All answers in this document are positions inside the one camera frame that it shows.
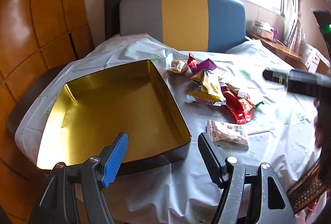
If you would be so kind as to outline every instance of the wicker chair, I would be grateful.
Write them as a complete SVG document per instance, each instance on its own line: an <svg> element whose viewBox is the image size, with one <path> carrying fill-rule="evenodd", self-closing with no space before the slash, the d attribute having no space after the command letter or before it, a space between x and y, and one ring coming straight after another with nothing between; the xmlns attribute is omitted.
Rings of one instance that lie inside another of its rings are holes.
<svg viewBox="0 0 331 224"><path fill-rule="evenodd" d="M319 165L316 165L288 191L287 196L295 214L315 202L326 191L318 171Z"/></svg>

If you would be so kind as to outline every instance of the yellow snack wrapper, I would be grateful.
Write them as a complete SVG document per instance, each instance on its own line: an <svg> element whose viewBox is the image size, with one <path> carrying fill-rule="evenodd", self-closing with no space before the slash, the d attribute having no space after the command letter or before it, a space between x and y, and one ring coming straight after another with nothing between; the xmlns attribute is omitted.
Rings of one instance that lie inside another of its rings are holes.
<svg viewBox="0 0 331 224"><path fill-rule="evenodd" d="M226 100L221 92L221 86L218 81L218 76L210 70L202 70L203 76L201 86L187 94L187 98L196 102L201 102L199 99L208 100L215 103L210 105L224 105Z"/></svg>
<svg viewBox="0 0 331 224"><path fill-rule="evenodd" d="M204 76L204 69L200 70L199 72L197 72L193 77L191 77L191 80L195 81L195 82L198 82L199 84L202 84L202 79L203 79L203 76ZM223 80L225 77L225 74L224 73L221 73L219 76L218 76L218 81L221 81Z"/></svg>
<svg viewBox="0 0 331 224"><path fill-rule="evenodd" d="M182 74L188 71L187 61L186 60L175 60L171 62L171 67L164 68L167 71Z"/></svg>

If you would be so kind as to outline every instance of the wooden shelf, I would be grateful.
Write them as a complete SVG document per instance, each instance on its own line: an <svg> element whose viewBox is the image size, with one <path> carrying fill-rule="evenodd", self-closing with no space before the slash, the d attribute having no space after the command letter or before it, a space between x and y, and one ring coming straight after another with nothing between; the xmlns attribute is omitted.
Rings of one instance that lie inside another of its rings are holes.
<svg viewBox="0 0 331 224"><path fill-rule="evenodd" d="M253 39L259 39L262 42L262 45L264 45L264 47L268 48L269 50L271 50L273 53L280 53L282 55L285 55L286 57L290 57L292 59L301 60L301 57L299 55L297 55L294 51L290 50L289 48L285 47L282 43L280 42L273 42L271 40L268 40L266 38L262 38L256 34L253 34L251 32L247 32L247 36L249 38L253 38Z"/></svg>

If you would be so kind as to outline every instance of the blue gripper pad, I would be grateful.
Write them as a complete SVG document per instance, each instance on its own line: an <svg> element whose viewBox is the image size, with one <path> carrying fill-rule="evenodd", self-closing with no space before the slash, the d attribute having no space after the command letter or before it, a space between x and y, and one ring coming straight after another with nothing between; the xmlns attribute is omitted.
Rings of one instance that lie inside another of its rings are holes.
<svg viewBox="0 0 331 224"><path fill-rule="evenodd" d="M123 134L117 145L115 146L112 154L105 164L105 173L102 178L102 184L105 188L112 182L114 182L117 172L124 158L128 146L127 134Z"/></svg>

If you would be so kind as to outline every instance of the metal tin box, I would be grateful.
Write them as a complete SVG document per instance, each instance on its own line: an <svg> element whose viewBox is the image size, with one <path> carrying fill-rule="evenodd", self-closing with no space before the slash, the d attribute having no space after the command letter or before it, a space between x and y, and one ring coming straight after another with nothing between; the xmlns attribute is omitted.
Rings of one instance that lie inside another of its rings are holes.
<svg viewBox="0 0 331 224"><path fill-rule="evenodd" d="M104 69L66 83L49 114L37 166L84 162L129 137L119 174L186 158L191 134L160 73L150 60Z"/></svg>

